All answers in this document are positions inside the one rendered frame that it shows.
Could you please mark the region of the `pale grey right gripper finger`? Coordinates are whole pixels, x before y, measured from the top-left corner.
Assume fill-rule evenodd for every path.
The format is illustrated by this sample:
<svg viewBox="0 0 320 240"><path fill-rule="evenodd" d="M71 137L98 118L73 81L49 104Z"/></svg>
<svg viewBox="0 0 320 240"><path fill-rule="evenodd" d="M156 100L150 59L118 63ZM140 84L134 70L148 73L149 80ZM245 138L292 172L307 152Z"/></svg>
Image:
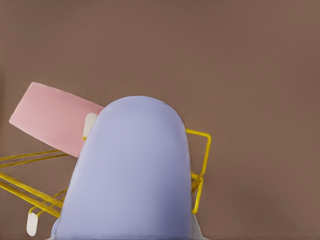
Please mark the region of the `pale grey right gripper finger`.
<svg viewBox="0 0 320 240"><path fill-rule="evenodd" d="M197 217L195 214L191 215L191 239L192 240L204 240L200 225L198 223Z"/></svg>

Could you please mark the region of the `lavender rounded plate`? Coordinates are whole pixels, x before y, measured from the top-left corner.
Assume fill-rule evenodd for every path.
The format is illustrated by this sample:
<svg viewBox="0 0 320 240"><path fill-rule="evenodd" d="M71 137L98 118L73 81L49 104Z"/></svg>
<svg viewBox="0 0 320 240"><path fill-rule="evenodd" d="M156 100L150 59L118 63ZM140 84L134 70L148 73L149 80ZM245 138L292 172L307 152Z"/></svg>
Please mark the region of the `lavender rounded plate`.
<svg viewBox="0 0 320 240"><path fill-rule="evenodd" d="M191 161L177 112L146 96L98 115L77 160L56 240L191 238Z"/></svg>

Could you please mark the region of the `pink rounded plate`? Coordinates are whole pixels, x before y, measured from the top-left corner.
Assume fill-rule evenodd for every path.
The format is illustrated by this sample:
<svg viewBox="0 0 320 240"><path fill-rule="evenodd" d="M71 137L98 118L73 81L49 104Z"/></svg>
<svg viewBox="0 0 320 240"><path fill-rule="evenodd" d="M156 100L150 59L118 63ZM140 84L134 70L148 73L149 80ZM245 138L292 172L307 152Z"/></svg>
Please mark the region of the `pink rounded plate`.
<svg viewBox="0 0 320 240"><path fill-rule="evenodd" d="M35 139L73 157L85 142L89 114L99 115L103 106L41 83L30 84L9 123Z"/></svg>

